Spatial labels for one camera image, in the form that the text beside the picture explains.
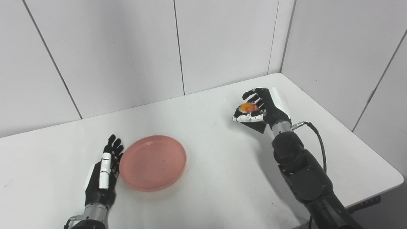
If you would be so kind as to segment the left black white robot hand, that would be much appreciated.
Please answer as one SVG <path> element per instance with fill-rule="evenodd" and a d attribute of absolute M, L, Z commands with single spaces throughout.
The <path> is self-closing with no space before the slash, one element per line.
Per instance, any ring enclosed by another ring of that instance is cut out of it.
<path fill-rule="evenodd" d="M 124 150 L 121 142 L 114 134 L 109 137 L 102 158 L 94 164 L 85 189 L 85 206 L 99 203 L 110 209 L 114 204 L 115 187 L 120 174 L 119 164 Z"/>

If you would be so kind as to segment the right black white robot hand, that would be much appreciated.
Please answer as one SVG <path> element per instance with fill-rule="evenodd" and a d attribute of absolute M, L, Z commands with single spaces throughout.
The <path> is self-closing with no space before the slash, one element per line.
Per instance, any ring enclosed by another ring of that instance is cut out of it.
<path fill-rule="evenodd" d="M 273 127 L 278 122 L 287 121 L 292 124 L 291 117 L 282 108 L 282 99 L 276 88 L 256 87 L 242 95 L 245 103 L 235 111 L 232 120 L 239 122 L 255 131 L 264 133 L 266 126 Z"/>

